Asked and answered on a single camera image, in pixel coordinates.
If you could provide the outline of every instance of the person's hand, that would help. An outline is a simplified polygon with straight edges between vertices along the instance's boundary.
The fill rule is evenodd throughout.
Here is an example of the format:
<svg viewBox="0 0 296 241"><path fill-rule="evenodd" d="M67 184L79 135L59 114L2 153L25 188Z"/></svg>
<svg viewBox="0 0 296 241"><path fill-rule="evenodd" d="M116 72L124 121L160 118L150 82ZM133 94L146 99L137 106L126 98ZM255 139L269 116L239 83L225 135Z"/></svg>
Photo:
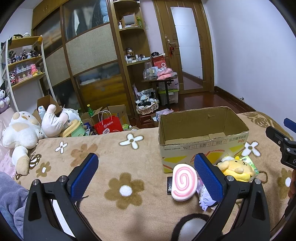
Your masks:
<svg viewBox="0 0 296 241"><path fill-rule="evenodd" d="M294 194L296 193L295 181L296 181L296 170L293 170L293 172L292 172L292 181L291 181L291 184L290 184L290 190L288 192L289 198L293 198Z"/></svg>

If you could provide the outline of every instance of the shopping bag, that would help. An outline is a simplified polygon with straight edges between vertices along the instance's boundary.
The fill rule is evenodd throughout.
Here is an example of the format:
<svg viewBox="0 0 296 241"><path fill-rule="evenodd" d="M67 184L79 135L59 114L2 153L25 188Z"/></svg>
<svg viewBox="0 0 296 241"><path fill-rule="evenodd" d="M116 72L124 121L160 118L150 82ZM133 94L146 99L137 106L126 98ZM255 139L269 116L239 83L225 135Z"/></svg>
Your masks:
<svg viewBox="0 0 296 241"><path fill-rule="evenodd" d="M103 113L108 114L108 112L110 114L110 117L103 119ZM100 113L102 113L101 121L94 125L94 128L96 129L96 131L99 135L100 134L107 134L110 132L123 131L122 125L119 121L119 117L111 115L110 111L108 111L108 110L100 111L98 113L98 116L100 115Z"/></svg>

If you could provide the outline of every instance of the beige bedspread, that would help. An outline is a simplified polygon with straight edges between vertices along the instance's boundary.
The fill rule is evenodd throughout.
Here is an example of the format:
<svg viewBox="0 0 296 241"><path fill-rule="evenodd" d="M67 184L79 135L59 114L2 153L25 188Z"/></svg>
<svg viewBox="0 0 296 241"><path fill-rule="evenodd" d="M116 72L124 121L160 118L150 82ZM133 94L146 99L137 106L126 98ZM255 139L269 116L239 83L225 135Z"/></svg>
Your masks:
<svg viewBox="0 0 296 241"><path fill-rule="evenodd" d="M292 172L280 163L279 147L265 136L265 128L272 125L284 130L260 112L238 116L250 129L248 152L262 172L259 178L273 227L287 205L285 183ZM131 140L130 145L119 145L127 140L128 133L133 134L134 141ZM41 182L55 181L61 175L68 175L90 152L99 156L99 168L84 194L80 210L102 240L170 240L175 225L183 216L203 213L197 196L175 202L167 195L167 176L171 174L163 173L158 128L40 140L31 153L30 173L17 175L15 179L27 189L36 178ZM120 193L132 194L122 198ZM230 229L238 206L235 205L224 232Z"/></svg>

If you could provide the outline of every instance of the small table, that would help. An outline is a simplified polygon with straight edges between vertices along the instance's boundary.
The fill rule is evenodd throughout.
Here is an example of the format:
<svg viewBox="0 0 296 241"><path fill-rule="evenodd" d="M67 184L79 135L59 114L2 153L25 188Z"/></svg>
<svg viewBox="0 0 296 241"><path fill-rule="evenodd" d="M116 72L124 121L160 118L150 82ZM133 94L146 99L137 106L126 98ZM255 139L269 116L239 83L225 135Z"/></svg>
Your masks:
<svg viewBox="0 0 296 241"><path fill-rule="evenodd" d="M167 78L165 80L157 80L157 78L146 79L146 80L142 80L141 82L164 82L165 83L165 94L166 94L166 97L167 97L167 105L168 105L168 109L170 109L170 100L169 100L169 96L168 96L168 82L172 82L172 80L178 78L178 76L175 75L175 76L169 77L169 78Z"/></svg>

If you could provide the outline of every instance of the metal screw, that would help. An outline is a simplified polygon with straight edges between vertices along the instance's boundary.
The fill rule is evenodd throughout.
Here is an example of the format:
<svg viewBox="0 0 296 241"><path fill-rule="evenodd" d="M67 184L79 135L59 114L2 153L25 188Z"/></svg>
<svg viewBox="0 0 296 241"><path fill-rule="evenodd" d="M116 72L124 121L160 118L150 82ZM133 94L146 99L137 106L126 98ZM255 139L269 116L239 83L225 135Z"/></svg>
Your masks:
<svg viewBox="0 0 296 241"><path fill-rule="evenodd" d="M60 177L59 177L59 181L60 181L61 183L65 182L66 180L67 180L67 176L60 176Z"/></svg>
<svg viewBox="0 0 296 241"><path fill-rule="evenodd" d="M261 183L261 181L258 178L256 178L255 183L259 185Z"/></svg>
<svg viewBox="0 0 296 241"><path fill-rule="evenodd" d="M36 186L38 183L39 183L39 180L38 180L38 179L35 179L35 180L32 182L32 184L33 184L34 186Z"/></svg>
<svg viewBox="0 0 296 241"><path fill-rule="evenodd" d="M228 175L226 178L230 182L234 181L234 177L233 176Z"/></svg>

